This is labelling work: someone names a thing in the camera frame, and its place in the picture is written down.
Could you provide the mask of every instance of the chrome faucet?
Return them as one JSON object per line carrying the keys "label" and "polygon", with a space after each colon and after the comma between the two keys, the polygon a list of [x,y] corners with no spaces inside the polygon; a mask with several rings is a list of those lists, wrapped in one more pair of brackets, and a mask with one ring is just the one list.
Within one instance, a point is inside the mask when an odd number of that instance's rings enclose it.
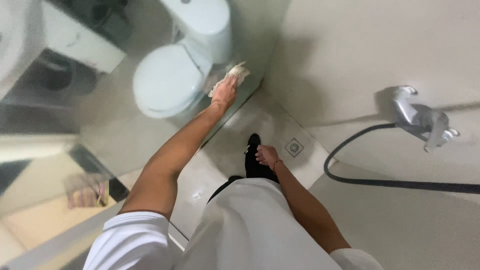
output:
{"label": "chrome faucet", "polygon": [[397,126],[425,142],[423,149],[431,153],[460,133],[450,128],[448,116],[439,110],[420,104],[410,104],[408,98],[417,95],[411,86],[395,86],[393,103]]}

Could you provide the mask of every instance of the toilet seat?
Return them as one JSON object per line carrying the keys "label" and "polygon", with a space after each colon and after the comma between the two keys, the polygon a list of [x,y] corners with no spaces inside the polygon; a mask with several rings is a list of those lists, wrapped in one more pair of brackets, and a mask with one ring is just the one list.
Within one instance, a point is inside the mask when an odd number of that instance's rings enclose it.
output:
{"label": "toilet seat", "polygon": [[173,116],[198,96],[204,77],[183,45],[159,47],[150,52],[135,71],[136,103],[147,116]]}

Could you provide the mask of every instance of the white toilet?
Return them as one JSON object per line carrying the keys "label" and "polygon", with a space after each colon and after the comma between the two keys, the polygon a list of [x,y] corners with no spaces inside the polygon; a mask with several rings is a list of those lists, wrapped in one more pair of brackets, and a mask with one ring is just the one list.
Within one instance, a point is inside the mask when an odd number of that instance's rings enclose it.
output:
{"label": "white toilet", "polygon": [[133,92],[147,116],[165,118],[196,105],[213,64],[230,59],[232,38],[226,0],[160,0],[184,34],[157,48],[138,65]]}

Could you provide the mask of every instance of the shower hose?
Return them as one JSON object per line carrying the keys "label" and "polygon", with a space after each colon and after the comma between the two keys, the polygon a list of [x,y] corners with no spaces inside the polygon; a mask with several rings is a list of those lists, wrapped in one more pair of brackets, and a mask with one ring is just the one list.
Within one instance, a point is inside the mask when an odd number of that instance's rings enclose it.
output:
{"label": "shower hose", "polygon": [[369,128],[366,128],[360,132],[355,133],[352,137],[345,140],[339,146],[337,146],[332,153],[327,157],[324,163],[324,171],[328,177],[333,180],[348,183],[348,184],[362,184],[362,185],[376,185],[376,186],[387,186],[387,187],[401,187],[401,188],[410,188],[410,189],[421,189],[421,190],[435,190],[435,191],[447,191],[447,192],[460,192],[460,193],[474,193],[480,194],[480,184],[459,184],[459,183],[432,183],[432,182],[415,182],[415,181],[398,181],[398,180],[374,180],[374,179],[355,179],[355,178],[345,178],[337,175],[333,175],[328,170],[328,164],[338,151],[340,151],[347,144],[355,140],[356,138],[377,129],[387,129],[397,127],[395,123],[389,124],[380,124],[374,125]]}

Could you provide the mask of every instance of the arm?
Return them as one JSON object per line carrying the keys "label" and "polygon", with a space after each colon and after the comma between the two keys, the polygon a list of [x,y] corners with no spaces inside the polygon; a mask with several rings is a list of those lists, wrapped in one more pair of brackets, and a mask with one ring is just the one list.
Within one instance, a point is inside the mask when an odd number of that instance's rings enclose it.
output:
{"label": "arm", "polygon": [[168,220],[177,198],[177,179],[200,144],[237,97],[238,78],[217,87],[212,103],[170,138],[147,162],[119,214],[150,211]]}
{"label": "arm", "polygon": [[280,188],[287,199],[295,219],[328,254],[340,248],[350,248],[327,209],[293,176],[279,160],[275,148],[259,146],[257,160],[270,166],[280,182]]}

